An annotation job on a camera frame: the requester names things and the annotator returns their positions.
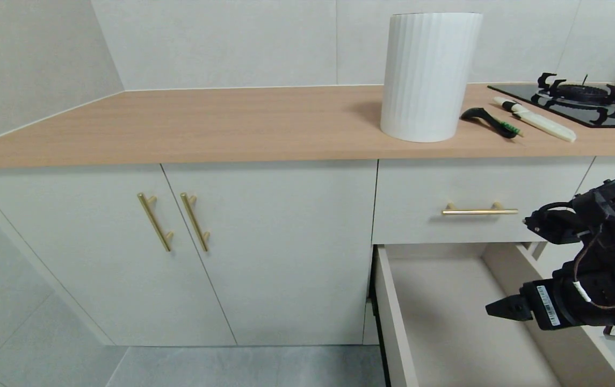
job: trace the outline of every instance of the white vase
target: white vase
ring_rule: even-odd
[[[384,133],[415,142],[455,135],[481,22],[476,13],[391,16],[381,106]]]

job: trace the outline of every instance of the wooden countertop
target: wooden countertop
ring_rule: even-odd
[[[0,137],[0,168],[159,162],[240,162],[408,157],[615,156],[615,129],[551,137],[489,105],[499,95],[467,86],[464,109],[484,107],[526,137],[503,139],[459,121],[454,138],[393,139],[379,129],[381,86],[127,91]]]

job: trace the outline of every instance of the brass bar handle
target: brass bar handle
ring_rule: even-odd
[[[494,202],[494,205],[489,209],[458,209],[451,202],[440,212],[442,215],[515,215],[518,209],[506,209],[499,202]]]
[[[183,201],[183,206],[185,207],[185,212],[187,212],[187,216],[190,218],[190,222],[192,223],[192,228],[195,229],[195,233],[197,234],[197,238],[200,240],[202,244],[202,251],[209,252],[209,245],[207,245],[207,240],[209,239],[209,231],[202,232],[200,230],[200,224],[197,223],[197,218],[195,218],[195,213],[192,211],[192,206],[195,204],[195,200],[197,200],[197,196],[188,197],[187,194],[181,193],[180,200]]]
[[[167,250],[167,252],[171,252],[170,241],[171,238],[174,237],[174,232],[169,231],[166,235],[164,235],[164,233],[162,232],[162,227],[160,226],[160,223],[157,222],[157,218],[155,218],[155,215],[152,213],[152,207],[150,207],[151,205],[154,205],[156,203],[157,196],[151,196],[150,198],[146,198],[145,194],[141,192],[138,194],[138,200],[140,200],[140,204],[145,210],[147,218],[150,220],[150,223],[152,223],[152,227],[155,228],[155,233],[157,233],[157,236],[160,237],[160,240],[164,245],[164,250]]]

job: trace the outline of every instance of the drawer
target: drawer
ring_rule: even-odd
[[[522,223],[546,203],[568,201],[593,157],[381,160],[374,208],[374,244],[526,242],[541,240]],[[442,215],[457,209],[516,214]]]
[[[372,297],[391,387],[615,385],[615,358],[592,329],[546,332],[486,314],[502,289],[516,294],[541,279],[522,245],[433,250],[374,251]]]

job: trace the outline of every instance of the gas stove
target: gas stove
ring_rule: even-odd
[[[566,83],[565,79],[543,73],[537,83],[489,85],[513,98],[569,118],[588,127],[615,127],[615,85],[598,86]]]

